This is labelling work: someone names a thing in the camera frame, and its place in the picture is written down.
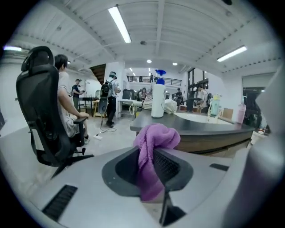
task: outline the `white bag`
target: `white bag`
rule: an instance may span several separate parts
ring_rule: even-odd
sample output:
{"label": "white bag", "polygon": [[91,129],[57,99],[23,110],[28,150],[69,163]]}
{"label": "white bag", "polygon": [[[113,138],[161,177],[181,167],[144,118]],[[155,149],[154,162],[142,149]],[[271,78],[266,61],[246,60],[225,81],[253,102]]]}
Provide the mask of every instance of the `white bag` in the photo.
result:
{"label": "white bag", "polygon": [[151,110],[152,108],[152,96],[146,96],[142,104],[143,109]]}
{"label": "white bag", "polygon": [[164,112],[168,114],[173,114],[177,111],[177,102],[171,99],[165,100]]}

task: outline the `staircase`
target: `staircase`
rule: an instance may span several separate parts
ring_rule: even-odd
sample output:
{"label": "staircase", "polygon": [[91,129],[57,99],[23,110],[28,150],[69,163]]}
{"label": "staircase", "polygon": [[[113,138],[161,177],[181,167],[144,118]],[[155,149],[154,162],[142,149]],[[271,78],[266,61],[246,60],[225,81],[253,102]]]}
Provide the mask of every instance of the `staircase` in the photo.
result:
{"label": "staircase", "polygon": [[93,72],[93,74],[101,85],[103,85],[104,83],[105,68],[106,64],[90,67],[90,70]]}

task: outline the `purple towel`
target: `purple towel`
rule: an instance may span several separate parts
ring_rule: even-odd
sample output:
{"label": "purple towel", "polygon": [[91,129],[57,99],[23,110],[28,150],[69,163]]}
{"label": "purple towel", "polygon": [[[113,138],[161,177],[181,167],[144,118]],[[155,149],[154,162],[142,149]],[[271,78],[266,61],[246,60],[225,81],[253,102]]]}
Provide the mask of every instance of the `purple towel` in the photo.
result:
{"label": "purple towel", "polygon": [[153,200],[164,186],[156,175],[153,165],[153,149],[164,147],[173,149],[180,142],[180,135],[173,128],[156,123],[141,129],[134,140],[134,146],[139,147],[138,157],[138,187],[141,190],[141,200]]}

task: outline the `ceiling light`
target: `ceiling light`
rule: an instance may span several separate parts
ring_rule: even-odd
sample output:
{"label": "ceiling light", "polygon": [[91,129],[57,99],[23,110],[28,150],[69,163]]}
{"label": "ceiling light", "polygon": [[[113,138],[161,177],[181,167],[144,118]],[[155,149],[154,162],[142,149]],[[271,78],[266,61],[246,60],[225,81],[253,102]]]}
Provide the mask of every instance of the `ceiling light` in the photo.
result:
{"label": "ceiling light", "polygon": [[131,43],[132,40],[130,39],[130,35],[128,33],[128,30],[126,29],[126,25],[122,19],[122,16],[119,12],[119,9],[117,6],[112,7],[110,9],[108,9],[109,13],[111,14],[113,20],[115,21],[124,41],[126,43]]}
{"label": "ceiling light", "polygon": [[245,46],[242,46],[242,47],[240,47],[240,48],[230,52],[229,54],[226,54],[226,55],[222,56],[221,58],[218,58],[217,61],[218,62],[222,62],[222,61],[224,61],[224,60],[226,60],[226,59],[228,59],[230,57],[233,57],[233,56],[235,56],[235,55],[237,55],[239,53],[242,53],[242,52],[244,52],[246,50],[247,50],[247,48]]}
{"label": "ceiling light", "polygon": [[22,48],[19,48],[19,47],[13,47],[13,46],[4,46],[4,50],[5,51],[22,51]]}

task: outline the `chair headrest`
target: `chair headrest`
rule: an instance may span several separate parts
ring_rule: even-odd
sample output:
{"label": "chair headrest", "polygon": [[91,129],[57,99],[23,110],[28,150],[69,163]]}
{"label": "chair headrest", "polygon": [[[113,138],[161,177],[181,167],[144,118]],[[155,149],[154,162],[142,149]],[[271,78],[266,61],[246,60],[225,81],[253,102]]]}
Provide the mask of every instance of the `chair headrest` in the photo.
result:
{"label": "chair headrest", "polygon": [[53,65],[53,62],[53,53],[48,47],[35,47],[29,51],[22,64],[21,71],[24,72],[39,65]]}

